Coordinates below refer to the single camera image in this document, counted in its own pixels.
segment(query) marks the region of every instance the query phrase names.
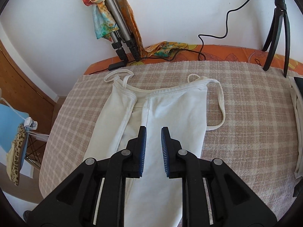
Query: beige plaid fabric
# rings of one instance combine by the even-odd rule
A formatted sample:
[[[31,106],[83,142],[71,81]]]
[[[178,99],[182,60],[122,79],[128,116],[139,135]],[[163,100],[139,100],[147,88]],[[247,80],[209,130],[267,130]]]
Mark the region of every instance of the beige plaid fabric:
[[[251,63],[207,61],[128,69],[134,72],[128,83],[142,89],[186,83],[191,73],[220,81],[226,120],[219,129],[206,132],[201,157],[222,158],[278,218],[283,216],[294,200],[298,137],[290,85],[281,69],[264,72]],[[97,118],[112,91],[112,83],[103,81],[107,73],[81,76],[66,98],[42,162],[39,185],[44,197],[82,162]],[[288,74],[297,76],[291,71]],[[207,120],[208,125],[222,120],[217,90],[211,84]]]

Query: black tripod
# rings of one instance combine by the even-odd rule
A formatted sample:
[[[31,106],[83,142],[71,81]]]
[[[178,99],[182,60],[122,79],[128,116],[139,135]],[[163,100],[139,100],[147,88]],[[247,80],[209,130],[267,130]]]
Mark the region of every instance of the black tripod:
[[[290,25],[287,16],[285,0],[275,0],[275,5],[276,8],[275,8],[274,17],[272,19],[272,25],[270,27],[264,47],[262,49],[262,51],[266,51],[270,45],[269,53],[267,55],[263,70],[267,71],[272,63],[281,34],[282,20],[284,19],[284,27],[285,27],[284,77],[286,77],[288,62],[289,62],[289,54],[290,54]]]

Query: silver tripod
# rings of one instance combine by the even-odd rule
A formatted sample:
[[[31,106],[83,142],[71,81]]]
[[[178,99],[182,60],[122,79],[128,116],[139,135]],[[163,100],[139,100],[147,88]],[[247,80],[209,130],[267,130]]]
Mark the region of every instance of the silver tripod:
[[[126,45],[129,47],[130,52],[136,60],[139,60],[140,54],[136,40],[134,39],[133,34],[123,19],[122,12],[117,0],[105,0],[105,4],[119,27],[119,30],[111,32],[111,37],[113,39],[112,46],[116,50],[116,53],[119,56],[120,60],[122,60],[122,62],[110,65],[109,70],[114,70],[119,67],[126,66],[126,63],[128,62],[127,55],[122,47],[122,42],[126,43]]]

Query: tripod leg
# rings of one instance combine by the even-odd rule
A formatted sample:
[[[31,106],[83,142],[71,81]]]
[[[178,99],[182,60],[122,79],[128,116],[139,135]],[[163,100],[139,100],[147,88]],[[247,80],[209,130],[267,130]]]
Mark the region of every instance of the tripod leg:
[[[290,55],[290,25],[287,12],[284,12],[284,27],[285,27],[285,62],[284,62],[284,77],[287,75],[289,55]]]
[[[274,32],[274,26],[275,26],[275,12],[274,12],[274,16],[272,18],[272,25],[270,26],[269,33],[267,35],[267,38],[264,43],[262,51],[266,51],[269,48],[270,42],[272,41],[272,34]]]
[[[275,26],[274,26],[274,31],[272,34],[272,42],[270,44],[269,52],[263,67],[264,71],[267,71],[272,63],[272,59],[274,58],[280,34],[281,34],[281,28],[282,28],[282,22],[283,22],[283,15],[284,11],[275,8]]]

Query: blue surface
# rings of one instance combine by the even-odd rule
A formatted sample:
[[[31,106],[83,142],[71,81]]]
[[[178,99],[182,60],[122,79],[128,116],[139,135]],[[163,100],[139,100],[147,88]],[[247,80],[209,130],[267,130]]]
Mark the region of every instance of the blue surface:
[[[27,113],[17,111],[23,118],[28,118]],[[6,153],[9,152],[12,146],[12,141],[14,140],[19,124],[24,124],[24,120],[19,117],[10,107],[0,104],[0,146],[4,149]],[[22,151],[21,167],[23,165],[26,147],[28,143],[28,134],[26,135],[26,142],[24,150]]]

